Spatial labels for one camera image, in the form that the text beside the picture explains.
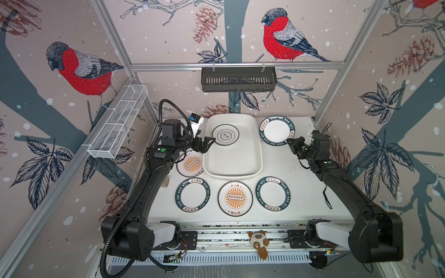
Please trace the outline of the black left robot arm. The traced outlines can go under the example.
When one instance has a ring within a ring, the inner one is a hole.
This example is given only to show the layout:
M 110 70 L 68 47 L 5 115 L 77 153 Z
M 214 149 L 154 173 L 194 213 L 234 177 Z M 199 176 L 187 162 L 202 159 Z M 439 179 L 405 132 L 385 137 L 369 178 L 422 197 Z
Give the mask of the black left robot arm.
M 213 137 L 200 138 L 203 118 L 192 114 L 186 123 L 165 120 L 156 139 L 144 154 L 145 170 L 133 193 L 114 217 L 106 217 L 101 225 L 107 256 L 145 261 L 160 245 L 177 247 L 181 241 L 180 226 L 174 221 L 148 224 L 148 213 L 154 199 L 178 158 L 189 149 L 204 154 L 215 142 Z

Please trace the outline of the small white green-rimmed plate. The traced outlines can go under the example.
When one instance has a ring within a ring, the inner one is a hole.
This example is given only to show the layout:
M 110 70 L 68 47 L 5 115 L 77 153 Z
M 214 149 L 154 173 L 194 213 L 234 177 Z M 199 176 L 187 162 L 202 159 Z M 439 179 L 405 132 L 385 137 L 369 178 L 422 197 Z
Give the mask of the small white green-rimmed plate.
M 225 147 L 236 143 L 240 134 L 237 127 L 223 124 L 213 129 L 212 137 L 216 139 L 217 145 Z

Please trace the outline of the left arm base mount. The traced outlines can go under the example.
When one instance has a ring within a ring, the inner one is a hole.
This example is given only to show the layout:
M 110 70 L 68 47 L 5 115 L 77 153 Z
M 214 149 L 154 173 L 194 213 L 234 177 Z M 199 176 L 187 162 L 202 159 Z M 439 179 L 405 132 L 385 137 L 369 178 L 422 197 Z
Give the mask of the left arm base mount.
M 153 250 L 195 250 L 198 243 L 196 231 L 183 231 L 175 221 L 161 221 L 149 227 L 155 236 Z

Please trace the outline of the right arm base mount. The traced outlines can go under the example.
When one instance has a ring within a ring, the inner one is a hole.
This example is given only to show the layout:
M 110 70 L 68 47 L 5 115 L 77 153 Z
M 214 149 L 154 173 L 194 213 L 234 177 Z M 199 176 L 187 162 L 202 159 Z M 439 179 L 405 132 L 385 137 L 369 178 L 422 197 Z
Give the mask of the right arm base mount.
M 316 224 L 327 222 L 327 220 L 309 220 L 305 229 L 291 229 L 287 231 L 285 242 L 290 244 L 291 249 L 335 249 L 335 243 L 321 239 L 316 231 Z

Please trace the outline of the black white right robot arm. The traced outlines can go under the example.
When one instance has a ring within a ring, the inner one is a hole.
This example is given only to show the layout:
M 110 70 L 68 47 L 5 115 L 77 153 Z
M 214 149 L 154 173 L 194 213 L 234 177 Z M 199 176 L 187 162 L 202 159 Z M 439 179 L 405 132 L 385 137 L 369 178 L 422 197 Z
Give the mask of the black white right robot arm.
M 330 159 L 329 136 L 314 131 L 309 145 L 303 137 L 287 139 L 292 153 L 308 162 L 312 171 L 330 188 L 354 219 L 351 229 L 327 220 L 310 220 L 306 240 L 311 245 L 331 242 L 348 249 L 361 263 L 397 262 L 403 259 L 403 221 L 370 200 Z

